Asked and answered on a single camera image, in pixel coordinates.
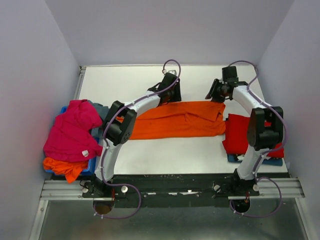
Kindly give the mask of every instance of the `curved robot arm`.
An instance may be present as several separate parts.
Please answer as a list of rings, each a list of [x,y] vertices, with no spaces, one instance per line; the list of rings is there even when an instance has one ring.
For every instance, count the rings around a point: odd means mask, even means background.
[[[268,149],[274,149],[283,140],[283,124],[269,109],[256,100],[247,89],[245,81],[239,81],[237,68],[228,66],[222,68],[222,79],[215,79],[206,99],[223,103],[226,98],[236,100],[249,114],[250,121],[247,131],[248,148],[244,159],[236,170],[240,180],[252,180],[262,161],[256,165],[259,156]],[[283,110],[279,106],[271,106],[283,117]]]
[[[150,87],[147,92],[145,93],[146,96],[149,96],[153,93],[162,91],[166,88],[168,88],[173,82],[177,79],[177,76],[167,72],[163,80],[159,82],[158,84]],[[103,172],[104,177],[106,181],[109,181],[114,176],[114,169],[116,160],[119,154],[119,151],[124,143],[126,143],[135,126],[136,118],[148,111],[149,109],[156,108],[158,106],[161,106],[163,104],[171,103],[171,102],[180,102],[181,101],[181,92],[180,92],[180,79],[176,82],[176,84],[171,87],[169,90],[162,92],[159,95],[153,95],[149,96],[134,105],[126,108],[121,112],[121,114],[118,116],[120,118],[123,118],[122,121],[114,120],[112,124],[110,125],[110,128],[108,129],[106,133],[106,138],[109,143],[109,149],[107,153],[104,156],[104,166],[103,166]],[[112,117],[116,114],[116,112],[122,108],[123,106],[127,105],[128,103],[121,103],[119,101],[115,101],[107,116],[105,117],[102,128],[105,130],[107,124],[110,122]],[[101,171],[99,168],[96,169],[95,175],[101,180]]]

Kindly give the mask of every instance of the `white table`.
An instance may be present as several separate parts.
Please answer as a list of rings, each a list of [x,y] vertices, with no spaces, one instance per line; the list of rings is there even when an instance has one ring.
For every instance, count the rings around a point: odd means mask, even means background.
[[[223,66],[182,66],[182,101],[204,101],[214,79],[222,77]],[[178,70],[168,65],[166,69]],[[252,66],[237,66],[240,81],[255,76]],[[142,96],[163,79],[160,65],[121,65],[87,67],[79,99],[88,99],[105,106],[118,100],[127,102]],[[258,81],[251,87],[263,99]],[[236,102],[225,102],[223,116],[229,113],[249,117]],[[233,173],[239,163],[227,161],[222,141],[225,136],[129,140],[122,147],[115,164],[115,174],[217,174]],[[262,165],[261,173],[286,173],[283,166]]]

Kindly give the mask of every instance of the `magenta cloth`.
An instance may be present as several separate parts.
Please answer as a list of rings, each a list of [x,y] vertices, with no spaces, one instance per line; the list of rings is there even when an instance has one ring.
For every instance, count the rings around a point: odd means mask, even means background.
[[[101,156],[102,146],[89,133],[101,125],[98,112],[87,100],[71,100],[67,110],[55,118],[43,147],[45,156],[70,163]]]

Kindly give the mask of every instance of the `orange cloth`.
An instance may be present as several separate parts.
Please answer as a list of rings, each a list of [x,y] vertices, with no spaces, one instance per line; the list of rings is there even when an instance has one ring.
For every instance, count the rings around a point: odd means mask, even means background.
[[[131,140],[213,137],[225,133],[223,103],[212,101],[171,102],[140,115]]]
[[[77,179],[82,170],[88,168],[88,161],[66,162],[46,157],[43,160],[45,170],[52,170],[55,174],[64,175],[70,184]]]

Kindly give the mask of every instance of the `blue tray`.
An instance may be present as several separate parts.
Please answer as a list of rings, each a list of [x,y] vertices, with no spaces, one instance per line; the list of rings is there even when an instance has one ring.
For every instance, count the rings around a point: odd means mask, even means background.
[[[68,106],[64,106],[61,108],[60,114],[63,114],[66,110],[67,110]],[[83,176],[90,176],[92,174],[95,173],[95,168],[96,168],[96,161],[97,161],[97,157],[91,158],[88,160],[88,167],[86,169],[83,169],[83,171],[81,172],[81,175]],[[55,174],[52,170],[45,170],[47,173],[51,173],[54,175],[59,175],[59,174]]]

